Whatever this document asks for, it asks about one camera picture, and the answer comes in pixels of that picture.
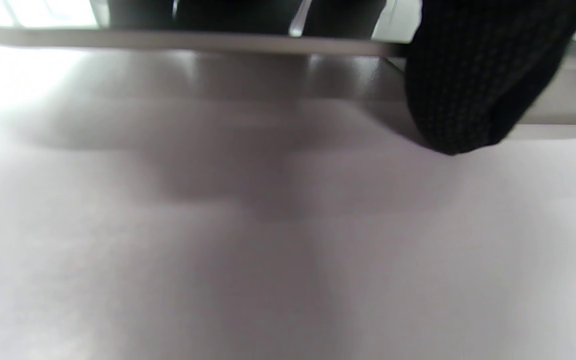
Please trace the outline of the person's left hand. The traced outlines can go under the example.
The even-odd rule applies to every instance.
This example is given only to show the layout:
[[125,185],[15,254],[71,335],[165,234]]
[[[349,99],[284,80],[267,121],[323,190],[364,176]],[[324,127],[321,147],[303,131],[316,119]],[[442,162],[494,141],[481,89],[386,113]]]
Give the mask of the person's left hand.
[[[288,35],[301,0],[110,0],[116,29]],[[423,0],[406,50],[414,125],[435,151],[503,141],[560,68],[576,0]]]

